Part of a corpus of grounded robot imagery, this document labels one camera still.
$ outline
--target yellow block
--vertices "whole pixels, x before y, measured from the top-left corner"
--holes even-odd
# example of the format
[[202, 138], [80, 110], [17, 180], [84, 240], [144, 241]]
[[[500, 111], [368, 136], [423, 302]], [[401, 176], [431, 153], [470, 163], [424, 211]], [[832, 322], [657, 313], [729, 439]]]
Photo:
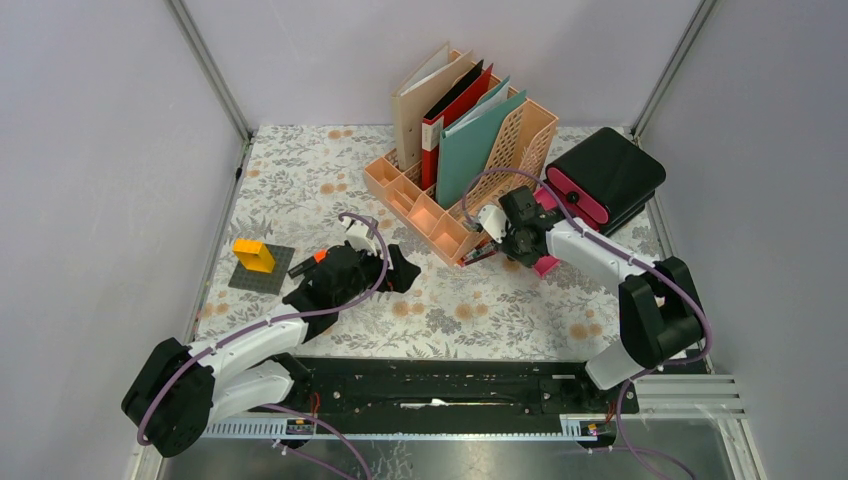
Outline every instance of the yellow block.
[[254, 272], [271, 273], [274, 271], [274, 257], [264, 243], [256, 240], [239, 238], [233, 244], [233, 253], [239, 258], [244, 268]]

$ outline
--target white wall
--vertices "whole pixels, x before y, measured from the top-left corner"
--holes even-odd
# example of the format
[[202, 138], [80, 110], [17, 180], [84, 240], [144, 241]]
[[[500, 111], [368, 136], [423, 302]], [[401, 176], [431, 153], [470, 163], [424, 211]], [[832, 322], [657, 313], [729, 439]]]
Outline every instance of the white wall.
[[698, 0], [186, 3], [254, 127], [391, 123], [391, 92], [447, 40], [561, 125], [629, 125]]
[[116, 479], [240, 147], [164, 2], [0, 2], [0, 478]]
[[723, 2], [649, 126], [769, 478], [845, 478], [848, 3]]

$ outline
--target floral tablecloth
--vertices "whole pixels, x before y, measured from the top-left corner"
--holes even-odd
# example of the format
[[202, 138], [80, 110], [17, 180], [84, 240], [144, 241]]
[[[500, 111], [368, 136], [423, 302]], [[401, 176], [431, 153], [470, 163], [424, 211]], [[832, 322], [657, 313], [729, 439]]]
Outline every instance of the floral tablecloth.
[[[548, 160], [590, 135], [561, 128]], [[376, 217], [387, 243], [422, 269], [406, 294], [382, 293], [293, 353], [301, 355], [582, 361], [618, 334], [617, 300], [582, 272], [560, 264], [544, 279], [503, 255], [466, 268], [430, 253], [365, 188], [362, 169], [394, 147], [388, 126], [264, 126], [239, 190], [196, 338], [223, 333], [275, 306], [279, 296], [227, 286], [236, 238], [296, 248], [293, 265], [341, 243], [338, 213]], [[659, 244], [646, 214], [613, 238], [656, 257]]]

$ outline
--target beige folder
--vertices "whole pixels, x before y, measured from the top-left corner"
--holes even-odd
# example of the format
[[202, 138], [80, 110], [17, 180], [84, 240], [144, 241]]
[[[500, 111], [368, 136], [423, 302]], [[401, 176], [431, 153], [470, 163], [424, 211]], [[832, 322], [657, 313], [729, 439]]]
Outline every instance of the beige folder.
[[421, 160], [421, 120], [453, 86], [457, 78], [474, 66], [474, 52], [450, 61], [450, 44], [445, 43], [425, 60], [392, 93], [398, 166], [401, 171]]

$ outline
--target file organizer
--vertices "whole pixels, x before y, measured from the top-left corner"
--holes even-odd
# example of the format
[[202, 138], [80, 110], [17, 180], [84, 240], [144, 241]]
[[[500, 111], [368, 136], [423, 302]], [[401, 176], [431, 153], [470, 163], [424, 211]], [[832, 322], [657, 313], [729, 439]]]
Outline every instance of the file organizer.
[[[459, 55], [458, 51], [453, 51], [451, 59]], [[489, 89], [498, 83], [500, 78], [493, 75]], [[516, 93], [510, 87], [509, 95]], [[550, 111], [527, 99], [501, 124], [486, 169], [513, 167], [539, 176], [556, 133], [557, 120]], [[423, 191], [418, 188], [421, 184], [420, 161], [401, 171], [397, 151], [392, 150], [366, 166], [364, 176], [368, 190], [448, 265], [455, 265], [488, 237], [485, 232], [466, 228], [460, 202], [448, 210], [440, 207], [433, 200], [436, 185]], [[497, 203], [498, 197], [521, 185], [536, 189], [532, 180], [521, 175], [487, 175], [469, 192], [468, 211], [476, 215], [484, 205]]]

